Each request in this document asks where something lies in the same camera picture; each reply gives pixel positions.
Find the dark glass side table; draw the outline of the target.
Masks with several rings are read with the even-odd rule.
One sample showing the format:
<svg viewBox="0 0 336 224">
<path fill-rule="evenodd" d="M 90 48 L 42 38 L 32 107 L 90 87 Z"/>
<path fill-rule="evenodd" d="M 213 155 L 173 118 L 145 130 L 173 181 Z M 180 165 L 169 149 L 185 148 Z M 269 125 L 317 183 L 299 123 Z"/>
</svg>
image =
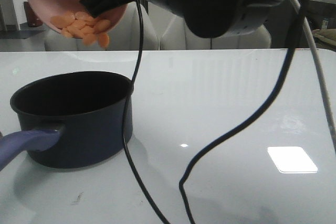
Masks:
<svg viewBox="0 0 336 224">
<path fill-rule="evenodd" d="M 295 10 L 289 0 L 281 4 L 281 24 L 286 25 L 285 36 L 290 23 L 295 17 Z M 335 0 L 310 0 L 306 12 L 310 30 L 335 28 Z M 302 32 L 300 47 L 308 47 L 305 36 Z"/>
</svg>

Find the left grey upholstered chair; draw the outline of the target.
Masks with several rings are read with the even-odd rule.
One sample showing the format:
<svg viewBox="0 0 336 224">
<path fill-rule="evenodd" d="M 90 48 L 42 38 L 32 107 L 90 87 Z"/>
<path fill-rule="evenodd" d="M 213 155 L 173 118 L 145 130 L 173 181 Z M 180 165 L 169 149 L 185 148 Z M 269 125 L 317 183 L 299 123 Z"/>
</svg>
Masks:
<svg viewBox="0 0 336 224">
<path fill-rule="evenodd" d="M 159 39 L 149 16 L 141 6 L 143 19 L 143 49 L 158 50 Z M 138 50 L 140 38 L 140 23 L 135 2 L 127 5 L 125 13 L 117 25 L 108 32 L 110 42 L 107 51 Z M 85 46 L 80 39 L 66 38 L 49 30 L 46 34 L 44 47 L 46 51 L 103 51 L 97 43 Z"/>
</svg>

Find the red trash bin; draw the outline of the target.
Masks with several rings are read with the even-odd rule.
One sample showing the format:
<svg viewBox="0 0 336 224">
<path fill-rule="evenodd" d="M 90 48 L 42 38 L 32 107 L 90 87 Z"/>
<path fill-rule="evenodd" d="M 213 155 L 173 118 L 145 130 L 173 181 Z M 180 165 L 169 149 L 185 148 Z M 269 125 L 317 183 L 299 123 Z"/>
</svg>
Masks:
<svg viewBox="0 0 336 224">
<path fill-rule="evenodd" d="M 43 25 L 43 22 L 35 14 L 29 2 L 24 2 L 24 11 L 28 27 L 39 27 Z"/>
</svg>

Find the right grey upholstered chair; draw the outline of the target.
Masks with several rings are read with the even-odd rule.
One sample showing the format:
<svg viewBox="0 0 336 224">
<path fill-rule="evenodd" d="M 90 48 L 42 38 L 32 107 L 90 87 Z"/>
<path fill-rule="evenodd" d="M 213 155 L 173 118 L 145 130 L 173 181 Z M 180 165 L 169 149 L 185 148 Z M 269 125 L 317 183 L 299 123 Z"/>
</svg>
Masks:
<svg viewBox="0 0 336 224">
<path fill-rule="evenodd" d="M 183 18 L 174 16 L 160 38 L 161 50 L 266 49 L 271 36 L 265 26 L 247 35 L 201 38 L 194 35 Z"/>
</svg>

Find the grey upholstered chair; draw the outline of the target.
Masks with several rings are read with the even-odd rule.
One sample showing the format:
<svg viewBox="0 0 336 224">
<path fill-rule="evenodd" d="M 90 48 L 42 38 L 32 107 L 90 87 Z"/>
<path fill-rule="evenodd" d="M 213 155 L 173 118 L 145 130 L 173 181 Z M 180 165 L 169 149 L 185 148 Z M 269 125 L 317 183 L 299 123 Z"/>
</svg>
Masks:
<svg viewBox="0 0 336 224">
<path fill-rule="evenodd" d="M 265 26 L 247 35 L 201 38 L 194 35 L 183 18 L 174 16 L 160 38 L 161 50 L 266 49 L 271 36 Z"/>
<path fill-rule="evenodd" d="M 158 50 L 159 39 L 149 16 L 141 6 L 143 19 L 143 49 Z M 107 51 L 138 50 L 140 38 L 140 23 L 135 2 L 127 5 L 125 13 L 117 25 L 108 32 L 110 42 Z M 44 47 L 46 51 L 103 51 L 97 43 L 85 46 L 80 39 L 66 38 L 49 30 L 46 34 Z"/>
</svg>

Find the beige cushion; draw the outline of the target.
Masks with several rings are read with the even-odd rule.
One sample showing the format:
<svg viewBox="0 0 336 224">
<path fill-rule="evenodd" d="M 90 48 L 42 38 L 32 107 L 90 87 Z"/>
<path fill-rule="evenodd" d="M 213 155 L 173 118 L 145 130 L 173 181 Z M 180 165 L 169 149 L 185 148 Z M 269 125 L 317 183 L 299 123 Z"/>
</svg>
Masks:
<svg viewBox="0 0 336 224">
<path fill-rule="evenodd" d="M 312 34 L 318 48 L 335 51 L 335 28 L 315 29 Z"/>
</svg>

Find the dark blue saucepan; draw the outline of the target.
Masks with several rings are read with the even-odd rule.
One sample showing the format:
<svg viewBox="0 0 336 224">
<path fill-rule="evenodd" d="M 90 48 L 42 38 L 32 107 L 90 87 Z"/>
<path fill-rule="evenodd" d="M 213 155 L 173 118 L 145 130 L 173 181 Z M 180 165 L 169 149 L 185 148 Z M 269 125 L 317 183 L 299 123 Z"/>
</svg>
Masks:
<svg viewBox="0 0 336 224">
<path fill-rule="evenodd" d="M 24 151 L 52 168 L 80 168 L 113 156 L 132 135 L 130 86 L 121 74 L 83 71 L 18 89 L 10 105 L 21 130 L 1 138 L 1 167 Z"/>
</svg>

